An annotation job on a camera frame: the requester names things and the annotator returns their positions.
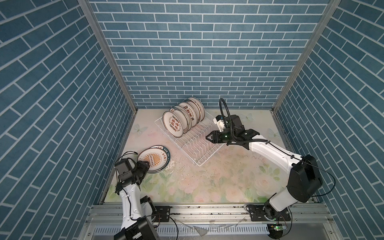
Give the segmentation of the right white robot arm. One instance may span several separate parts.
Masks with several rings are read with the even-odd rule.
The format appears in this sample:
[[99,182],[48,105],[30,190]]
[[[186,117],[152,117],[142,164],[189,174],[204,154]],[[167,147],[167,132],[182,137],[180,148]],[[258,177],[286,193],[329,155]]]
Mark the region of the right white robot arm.
[[322,186],[320,168],[311,155],[295,154],[272,143],[253,129],[246,130],[237,115],[218,115],[213,123],[218,129],[209,133],[206,140],[213,144],[244,147],[260,154],[289,174],[287,186],[264,203],[266,219],[274,221],[293,204],[307,202]]

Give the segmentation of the white wire dish rack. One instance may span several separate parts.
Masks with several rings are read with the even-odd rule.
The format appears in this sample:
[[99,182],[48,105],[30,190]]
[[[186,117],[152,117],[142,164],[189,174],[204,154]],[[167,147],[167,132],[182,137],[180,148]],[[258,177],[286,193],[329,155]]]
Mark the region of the white wire dish rack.
[[213,123],[214,118],[211,113],[206,112],[205,119],[180,138],[172,136],[166,130],[162,118],[158,118],[155,124],[194,165],[201,167],[224,146],[223,144],[213,144],[206,139],[207,135],[217,129]]

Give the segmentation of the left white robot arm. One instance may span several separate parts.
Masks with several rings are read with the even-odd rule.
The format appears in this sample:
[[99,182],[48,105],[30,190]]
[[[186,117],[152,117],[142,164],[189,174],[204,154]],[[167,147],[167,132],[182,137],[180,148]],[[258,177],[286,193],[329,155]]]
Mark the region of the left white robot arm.
[[156,208],[148,196],[141,197],[140,185],[144,180],[149,163],[135,162],[126,158],[115,163],[118,174],[116,194],[122,199],[123,222],[115,240],[158,240],[153,220]]

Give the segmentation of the small orange sunburst plate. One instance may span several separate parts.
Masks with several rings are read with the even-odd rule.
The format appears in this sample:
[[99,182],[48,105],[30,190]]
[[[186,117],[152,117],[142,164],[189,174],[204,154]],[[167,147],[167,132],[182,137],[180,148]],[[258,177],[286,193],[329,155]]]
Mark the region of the small orange sunburst plate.
[[141,152],[138,156],[138,162],[147,162],[149,164],[148,173],[152,173],[151,170],[158,170],[167,161],[167,154],[160,149],[149,148]]

